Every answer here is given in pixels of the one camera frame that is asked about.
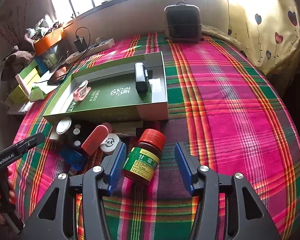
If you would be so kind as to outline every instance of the power adapter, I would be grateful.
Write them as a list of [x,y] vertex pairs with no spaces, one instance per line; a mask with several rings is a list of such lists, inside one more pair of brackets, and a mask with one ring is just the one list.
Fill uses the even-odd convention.
[[76,37],[76,40],[74,41],[74,44],[75,44],[78,52],[83,52],[84,50],[86,50],[88,48],[88,45],[87,45],[84,37],[79,38],[78,35],[76,35],[75,37]]

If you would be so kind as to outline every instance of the green and yellow label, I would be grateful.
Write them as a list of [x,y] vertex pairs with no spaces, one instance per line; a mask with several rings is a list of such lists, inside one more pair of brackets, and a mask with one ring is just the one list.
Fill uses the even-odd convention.
[[148,181],[151,181],[159,158],[153,153],[138,147],[132,148],[123,169],[131,171]]

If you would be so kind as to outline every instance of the power strip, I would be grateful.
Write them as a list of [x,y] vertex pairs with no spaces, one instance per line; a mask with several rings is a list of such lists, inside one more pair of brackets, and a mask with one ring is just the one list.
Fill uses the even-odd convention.
[[[85,57],[90,56],[92,54],[98,53],[100,51],[103,51],[105,49],[109,49],[114,45],[114,39],[109,39],[106,41],[101,42],[98,46],[92,45],[89,47],[89,50],[87,51],[87,54]],[[74,54],[71,54],[67,59],[66,63],[72,63],[75,62],[81,55],[84,54],[85,51],[82,52],[76,52]]]

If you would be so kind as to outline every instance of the striped tablecloth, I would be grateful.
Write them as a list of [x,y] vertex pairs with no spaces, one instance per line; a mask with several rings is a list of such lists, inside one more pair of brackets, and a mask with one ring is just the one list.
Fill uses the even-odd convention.
[[[300,223],[300,139],[274,89],[236,49],[209,36],[197,44],[176,44],[149,33],[116,41],[111,49],[76,63],[77,70],[157,51],[163,52],[170,116],[168,122],[146,125],[160,129],[167,142],[148,187],[121,177],[114,196],[104,198],[113,239],[188,239],[198,199],[182,184],[174,158],[179,141],[218,173],[242,172],[287,239]],[[51,125],[42,117],[52,95],[33,104],[15,138],[16,143],[40,131],[47,136],[12,165],[17,208],[25,220],[54,178],[69,169],[57,155],[60,145],[49,140]],[[131,138],[130,147],[135,142]],[[87,168],[100,161],[97,152]],[[78,234],[83,239],[80,203],[78,195]],[[223,226],[222,196],[219,213]]]

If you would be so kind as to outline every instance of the orange container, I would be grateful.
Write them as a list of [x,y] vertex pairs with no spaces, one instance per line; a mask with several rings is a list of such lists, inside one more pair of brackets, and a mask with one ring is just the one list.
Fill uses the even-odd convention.
[[63,32],[62,27],[44,36],[42,39],[33,44],[36,55],[40,56],[51,46],[56,44],[58,41],[61,41],[61,39],[63,39],[65,36],[66,34]]

